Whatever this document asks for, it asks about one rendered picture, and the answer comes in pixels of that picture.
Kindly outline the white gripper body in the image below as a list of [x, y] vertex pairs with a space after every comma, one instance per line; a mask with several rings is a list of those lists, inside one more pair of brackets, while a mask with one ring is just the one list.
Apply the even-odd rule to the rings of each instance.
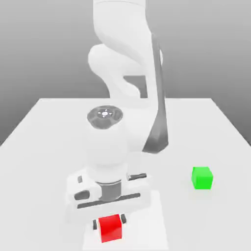
[[68, 223], [85, 223], [100, 217], [136, 212], [149, 207], [150, 204], [151, 191], [123, 195], [118, 200], [111, 202], [70, 202], [65, 207], [65, 221]]

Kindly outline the small green cube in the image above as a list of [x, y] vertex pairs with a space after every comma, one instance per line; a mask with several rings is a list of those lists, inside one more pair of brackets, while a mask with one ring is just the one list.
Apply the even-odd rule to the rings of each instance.
[[193, 167], [191, 181], [196, 190], [210, 190], [213, 174], [209, 167]]

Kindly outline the small red cube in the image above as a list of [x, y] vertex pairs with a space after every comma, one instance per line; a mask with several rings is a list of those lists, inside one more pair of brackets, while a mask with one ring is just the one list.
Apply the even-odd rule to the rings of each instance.
[[122, 239], [122, 221], [119, 214], [99, 218], [101, 242]]

